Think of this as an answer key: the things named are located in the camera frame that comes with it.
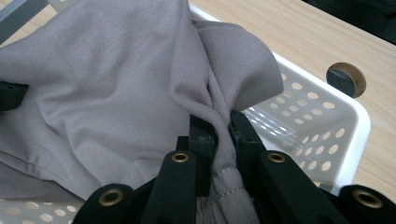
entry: gray fabric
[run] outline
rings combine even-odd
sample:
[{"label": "gray fabric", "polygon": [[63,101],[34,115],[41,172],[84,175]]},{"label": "gray fabric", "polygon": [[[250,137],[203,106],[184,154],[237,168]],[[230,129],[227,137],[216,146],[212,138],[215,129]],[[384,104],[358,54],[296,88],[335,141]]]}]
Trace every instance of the gray fabric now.
[{"label": "gray fabric", "polygon": [[0,174],[0,198],[64,191],[50,181],[82,199],[114,182],[136,189],[188,135],[193,114],[219,137],[198,222],[258,222],[229,114],[283,86],[271,51],[241,27],[193,23],[185,0],[81,0],[0,49],[0,79],[30,85],[19,108],[0,113],[0,171],[21,173]]}]

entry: wooden surface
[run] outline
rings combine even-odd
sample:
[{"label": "wooden surface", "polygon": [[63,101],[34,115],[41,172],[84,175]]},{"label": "wooden surface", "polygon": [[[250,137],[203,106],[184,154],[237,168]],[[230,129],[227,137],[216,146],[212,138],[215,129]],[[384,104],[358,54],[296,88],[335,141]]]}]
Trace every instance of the wooden surface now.
[{"label": "wooden surface", "polygon": [[[368,110],[372,132],[354,183],[377,189],[396,202],[396,46],[298,0],[191,0],[221,21],[242,25],[269,48],[325,80],[334,63],[352,63],[366,77],[358,101]],[[47,7],[8,43],[39,27],[56,12]]]}]

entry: metal grommet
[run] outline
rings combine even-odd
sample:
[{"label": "metal grommet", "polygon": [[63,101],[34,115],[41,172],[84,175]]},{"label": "metal grommet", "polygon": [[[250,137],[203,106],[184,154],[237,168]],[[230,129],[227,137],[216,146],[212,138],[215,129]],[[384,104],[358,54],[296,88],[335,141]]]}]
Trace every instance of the metal grommet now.
[{"label": "metal grommet", "polygon": [[356,201],[366,205],[367,207],[380,208],[383,205],[382,201],[378,197],[376,197],[373,193],[362,189],[355,189],[352,192],[352,195]]},{"label": "metal grommet", "polygon": [[109,189],[99,198],[99,204],[109,207],[119,203],[123,198],[123,192],[120,189]]},{"label": "metal grommet", "polygon": [[271,153],[268,155],[268,159],[273,162],[284,162],[286,158],[278,153]]},{"label": "metal grommet", "polygon": [[189,155],[185,153],[176,153],[172,156],[172,160],[175,162],[185,162],[189,159]]}]

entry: laundry basket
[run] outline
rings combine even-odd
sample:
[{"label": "laundry basket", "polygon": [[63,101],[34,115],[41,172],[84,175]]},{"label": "laundry basket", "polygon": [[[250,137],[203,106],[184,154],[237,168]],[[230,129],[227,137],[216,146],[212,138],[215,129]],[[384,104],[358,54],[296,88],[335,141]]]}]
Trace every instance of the laundry basket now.
[{"label": "laundry basket", "polygon": [[[191,6],[195,19],[215,21]],[[276,55],[285,90],[244,113],[267,149],[288,153],[322,188],[352,183],[370,118],[357,101]],[[81,203],[0,199],[0,224],[72,223]]]}]

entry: gray cloth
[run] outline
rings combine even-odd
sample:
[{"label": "gray cloth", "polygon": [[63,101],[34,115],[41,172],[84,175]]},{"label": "gray cloth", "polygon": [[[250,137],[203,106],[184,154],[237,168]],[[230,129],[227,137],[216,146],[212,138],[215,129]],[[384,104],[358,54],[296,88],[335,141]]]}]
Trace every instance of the gray cloth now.
[{"label": "gray cloth", "polygon": [[0,79],[30,85],[19,108],[0,114],[0,171],[9,170],[0,198],[56,198],[64,190],[52,181],[82,199],[109,183],[136,189],[188,135],[193,114],[219,137],[197,221],[258,222],[229,114],[283,84],[271,51],[241,27],[191,22],[186,0],[81,0],[0,49]]}]

